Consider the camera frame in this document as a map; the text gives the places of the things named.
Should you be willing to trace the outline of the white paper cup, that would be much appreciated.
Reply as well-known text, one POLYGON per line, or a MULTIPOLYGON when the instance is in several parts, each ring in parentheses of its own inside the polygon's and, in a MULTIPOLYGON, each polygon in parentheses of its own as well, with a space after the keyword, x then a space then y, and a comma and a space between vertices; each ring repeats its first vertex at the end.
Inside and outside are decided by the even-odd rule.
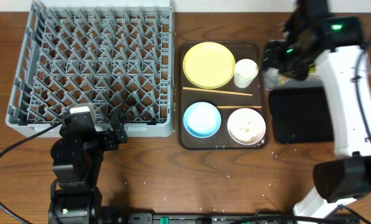
POLYGON ((248 87, 257 75, 258 65, 254 60, 244 58, 235 64, 234 83, 237 87, 248 87))

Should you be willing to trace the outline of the lower wooden chopstick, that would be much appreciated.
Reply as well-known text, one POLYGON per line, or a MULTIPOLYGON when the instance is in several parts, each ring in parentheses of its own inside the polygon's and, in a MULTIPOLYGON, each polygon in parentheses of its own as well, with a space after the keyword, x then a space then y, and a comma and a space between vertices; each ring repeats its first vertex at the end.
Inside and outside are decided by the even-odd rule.
POLYGON ((241 108, 252 108, 260 109, 262 106, 215 106, 218 109, 241 109, 241 108))

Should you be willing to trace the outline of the clear plastic waste bin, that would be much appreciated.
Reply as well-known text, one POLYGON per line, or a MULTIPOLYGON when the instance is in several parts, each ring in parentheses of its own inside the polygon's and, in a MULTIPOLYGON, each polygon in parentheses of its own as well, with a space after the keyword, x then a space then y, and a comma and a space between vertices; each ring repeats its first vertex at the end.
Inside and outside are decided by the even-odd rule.
POLYGON ((261 61, 261 71, 265 74, 265 87, 267 90, 277 88, 302 88, 316 87, 318 82, 322 83, 325 91, 330 95, 346 95, 355 93, 355 75, 361 76, 363 81, 371 74, 369 57, 363 53, 357 45, 328 48, 320 46, 316 49, 302 52, 295 47, 295 56, 303 62, 314 64, 315 72, 309 72, 308 78, 304 81, 296 80, 290 85, 285 80, 285 74, 281 73, 281 56, 289 59, 292 56, 288 53, 291 46, 286 46, 283 40, 271 40, 266 45, 266 51, 261 61))

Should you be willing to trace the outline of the upper wooden chopstick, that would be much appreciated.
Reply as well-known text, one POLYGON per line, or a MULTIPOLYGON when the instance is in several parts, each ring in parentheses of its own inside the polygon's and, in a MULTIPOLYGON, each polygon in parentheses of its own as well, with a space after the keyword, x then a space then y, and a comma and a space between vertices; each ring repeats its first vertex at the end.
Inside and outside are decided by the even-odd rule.
POLYGON ((190 91, 208 92, 208 93, 220 93, 220 94, 226 94, 226 95, 253 96, 253 94, 250 94, 250 93, 240 93, 240 92, 234 92, 234 91, 210 90, 210 89, 192 88, 192 87, 182 87, 182 89, 190 90, 190 91))

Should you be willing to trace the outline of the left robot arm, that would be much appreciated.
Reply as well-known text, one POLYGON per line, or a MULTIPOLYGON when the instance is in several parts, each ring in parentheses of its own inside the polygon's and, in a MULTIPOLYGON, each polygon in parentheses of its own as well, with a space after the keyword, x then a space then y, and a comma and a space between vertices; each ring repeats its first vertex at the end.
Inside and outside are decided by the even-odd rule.
POLYGON ((61 139, 51 148, 56 179, 50 186, 49 223, 122 223, 118 208, 103 206, 97 186, 103 155, 128 140, 119 111, 109 118, 109 128, 95 128, 92 104, 75 105, 66 113, 61 139))

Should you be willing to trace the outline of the black waste tray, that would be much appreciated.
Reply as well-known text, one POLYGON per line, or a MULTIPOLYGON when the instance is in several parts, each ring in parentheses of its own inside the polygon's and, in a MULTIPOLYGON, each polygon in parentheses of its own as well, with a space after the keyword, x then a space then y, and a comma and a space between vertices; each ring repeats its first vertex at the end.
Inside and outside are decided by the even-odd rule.
POLYGON ((323 87, 272 90, 268 103, 276 142, 297 144, 334 140, 323 87))

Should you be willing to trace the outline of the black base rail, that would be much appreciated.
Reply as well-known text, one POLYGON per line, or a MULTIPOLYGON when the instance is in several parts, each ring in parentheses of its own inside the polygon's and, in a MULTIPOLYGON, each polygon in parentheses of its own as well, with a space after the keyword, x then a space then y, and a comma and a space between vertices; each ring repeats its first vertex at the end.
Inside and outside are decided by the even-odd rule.
POLYGON ((238 221, 246 224, 297 224, 297 223, 362 223, 352 215, 335 215, 323 221, 301 221, 296 216, 281 218, 280 214, 259 213, 252 216, 239 215, 154 215, 152 213, 132 213, 126 218, 126 224, 231 224, 238 221))

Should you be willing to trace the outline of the wooden chopstick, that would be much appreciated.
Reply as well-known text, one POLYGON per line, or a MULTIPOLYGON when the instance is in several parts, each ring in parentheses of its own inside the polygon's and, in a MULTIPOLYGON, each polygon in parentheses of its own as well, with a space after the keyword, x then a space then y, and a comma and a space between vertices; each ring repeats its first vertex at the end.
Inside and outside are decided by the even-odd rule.
POLYGON ((252 108, 260 109, 262 106, 215 106, 218 109, 241 109, 241 108, 252 108))
POLYGON ((253 94, 250 94, 250 93, 240 93, 240 92, 234 92, 234 91, 210 90, 210 89, 192 88, 192 87, 182 87, 182 89, 190 90, 190 91, 208 92, 208 93, 220 93, 220 94, 226 94, 226 95, 253 96, 253 94))

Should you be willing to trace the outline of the white pink-rimmed bowl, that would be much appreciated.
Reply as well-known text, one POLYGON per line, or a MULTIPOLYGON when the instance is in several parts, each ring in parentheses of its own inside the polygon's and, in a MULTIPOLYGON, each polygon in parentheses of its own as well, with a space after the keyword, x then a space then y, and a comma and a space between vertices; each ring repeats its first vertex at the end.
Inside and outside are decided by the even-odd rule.
POLYGON ((250 108, 235 110, 227 120, 227 130, 231 138, 239 144, 253 145, 260 142, 266 133, 266 123, 262 115, 250 108))

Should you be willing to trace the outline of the yellow plate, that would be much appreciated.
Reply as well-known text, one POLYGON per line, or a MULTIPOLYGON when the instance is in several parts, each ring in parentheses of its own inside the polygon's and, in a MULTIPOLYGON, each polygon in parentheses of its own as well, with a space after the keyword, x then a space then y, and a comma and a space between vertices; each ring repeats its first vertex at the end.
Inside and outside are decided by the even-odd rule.
POLYGON ((235 57, 222 44, 202 42, 185 53, 182 69, 187 79, 195 86, 216 89, 233 78, 235 57))

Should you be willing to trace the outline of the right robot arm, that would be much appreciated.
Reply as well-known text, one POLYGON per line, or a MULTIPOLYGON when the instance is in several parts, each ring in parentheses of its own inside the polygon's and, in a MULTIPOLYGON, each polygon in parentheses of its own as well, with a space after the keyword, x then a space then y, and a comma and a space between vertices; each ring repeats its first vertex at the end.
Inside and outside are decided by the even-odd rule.
POLYGON ((266 44, 260 70, 298 81, 310 68, 320 74, 334 132, 330 162, 314 166, 314 188, 293 208, 293 223, 329 223, 371 194, 370 37, 359 18, 336 17, 326 1, 298 0, 283 26, 284 39, 266 44))

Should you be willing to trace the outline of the dark brown serving tray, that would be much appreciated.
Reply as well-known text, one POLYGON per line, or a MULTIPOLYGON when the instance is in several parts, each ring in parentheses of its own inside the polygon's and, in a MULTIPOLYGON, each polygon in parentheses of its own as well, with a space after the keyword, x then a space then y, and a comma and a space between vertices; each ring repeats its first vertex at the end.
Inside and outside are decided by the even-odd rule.
POLYGON ((226 95, 220 93, 208 93, 200 91, 183 90, 182 87, 198 88, 192 84, 184 75, 182 69, 182 62, 186 52, 197 42, 186 42, 179 47, 177 52, 176 72, 177 72, 177 97, 178 104, 176 106, 179 115, 179 130, 178 140, 179 144, 191 151, 204 151, 204 150, 236 150, 236 149, 251 149, 259 150, 268 145, 270 140, 270 125, 269 125, 269 111, 266 102, 266 93, 264 87, 263 75, 259 74, 247 88, 238 88, 233 80, 230 80, 224 86, 215 89, 223 91, 234 91, 240 93, 250 93, 253 96, 240 96, 240 95, 226 95), (260 109, 253 109, 259 112, 266 123, 266 133, 263 139, 253 145, 243 145, 234 141, 227 130, 227 120, 229 116, 237 109, 218 109, 221 114, 222 123, 220 129, 209 138, 196 138, 190 135, 182 123, 182 117, 185 110, 196 102, 208 102, 214 106, 262 106, 260 109))

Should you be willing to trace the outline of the grey plastic dish rack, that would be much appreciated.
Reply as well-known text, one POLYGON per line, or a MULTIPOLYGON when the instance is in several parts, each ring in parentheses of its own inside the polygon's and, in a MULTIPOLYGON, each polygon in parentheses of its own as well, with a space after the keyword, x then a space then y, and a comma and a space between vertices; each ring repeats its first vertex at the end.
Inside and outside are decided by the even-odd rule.
POLYGON ((56 138, 88 103, 99 131, 118 115, 128 136, 170 136, 173 34, 170 1, 31 1, 6 124, 56 138))

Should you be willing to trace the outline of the light blue bowl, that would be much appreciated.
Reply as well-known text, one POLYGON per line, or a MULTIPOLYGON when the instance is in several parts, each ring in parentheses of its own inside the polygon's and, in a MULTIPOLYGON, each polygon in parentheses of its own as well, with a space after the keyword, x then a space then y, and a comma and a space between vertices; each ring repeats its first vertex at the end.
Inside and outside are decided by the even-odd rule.
POLYGON ((196 102, 185 110, 182 123, 193 137, 209 138, 220 129, 222 119, 219 110, 213 104, 196 102))

